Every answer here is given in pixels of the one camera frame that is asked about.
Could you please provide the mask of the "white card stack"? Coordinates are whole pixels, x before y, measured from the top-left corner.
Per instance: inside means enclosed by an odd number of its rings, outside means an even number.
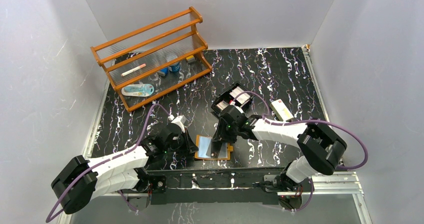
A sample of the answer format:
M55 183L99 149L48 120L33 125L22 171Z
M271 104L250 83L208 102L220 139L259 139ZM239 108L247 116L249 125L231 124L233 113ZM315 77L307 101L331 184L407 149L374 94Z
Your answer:
M230 95L241 105L248 102L251 98L251 96L246 92L244 93L244 90L240 86L236 86L231 92Z
M226 102L225 100L222 100L222 101L220 101L219 103L216 104L216 107L218 109L218 112L221 112L229 105L230 104L228 102Z

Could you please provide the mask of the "black card tray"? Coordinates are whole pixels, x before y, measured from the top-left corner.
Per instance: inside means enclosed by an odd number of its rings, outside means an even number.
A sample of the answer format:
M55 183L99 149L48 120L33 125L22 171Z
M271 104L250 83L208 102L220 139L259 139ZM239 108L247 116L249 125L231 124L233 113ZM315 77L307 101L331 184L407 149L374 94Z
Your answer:
M242 85L242 84L240 84L239 82L235 82L235 83L233 83L232 85L230 85L230 86L228 86L228 87L226 87L224 90L223 90L223 92L212 102L212 105L211 105L211 109L212 109L212 111L216 114L216 115L219 115L221 112L219 112L219 110L218 110L218 108L216 107L216 104L217 103L219 103L220 101L226 101L227 103L233 103L234 102L234 105L235 106L237 106L237 107L240 107L244 112L246 112L247 111L247 109L249 108L249 106L250 106L250 104L252 103L252 100L253 100L253 96L251 95L251 94L249 94L250 95L250 99L249 99L249 101L247 101L247 102L245 102L244 104L240 104L238 101L236 101L231 95L230 95L230 92L235 88L235 87L238 87L238 86L240 86L243 90L244 90L244 92L246 92L247 91L247 89L246 89L246 87L244 86L244 85Z

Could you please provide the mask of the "orange card holder wallet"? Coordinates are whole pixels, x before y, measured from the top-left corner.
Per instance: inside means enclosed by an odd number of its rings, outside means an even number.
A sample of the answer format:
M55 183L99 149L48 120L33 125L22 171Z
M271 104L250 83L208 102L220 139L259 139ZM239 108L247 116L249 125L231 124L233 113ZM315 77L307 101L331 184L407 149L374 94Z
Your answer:
M211 137L202 135L196 136L195 144L198 150L194 153L194 158L198 160L228 161L234 150L229 143L213 143Z

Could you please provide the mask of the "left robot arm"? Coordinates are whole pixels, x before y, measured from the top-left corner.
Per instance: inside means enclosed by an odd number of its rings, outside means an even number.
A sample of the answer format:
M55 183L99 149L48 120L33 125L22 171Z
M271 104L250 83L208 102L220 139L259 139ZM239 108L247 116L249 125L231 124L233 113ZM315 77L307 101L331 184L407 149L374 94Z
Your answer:
M170 115L168 120L159 134L144 138L137 147L97 158L72 158L51 183L62 211L74 214L92 199L120 190L144 192L156 187L158 180L150 178L145 166L161 161L167 152L198 149L184 115Z

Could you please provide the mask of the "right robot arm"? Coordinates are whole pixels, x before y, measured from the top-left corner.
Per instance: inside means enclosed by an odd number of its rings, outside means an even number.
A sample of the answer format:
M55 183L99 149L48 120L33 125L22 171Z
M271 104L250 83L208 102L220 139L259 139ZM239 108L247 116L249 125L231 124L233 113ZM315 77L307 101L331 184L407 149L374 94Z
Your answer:
M326 121L281 122L261 115L247 116L240 107L229 105L218 115L217 129L210 141L211 155L218 156L223 144L233 144L238 137L283 143L301 150L303 155L280 176L288 191L295 191L304 179L315 174L332 175L347 149L346 142Z

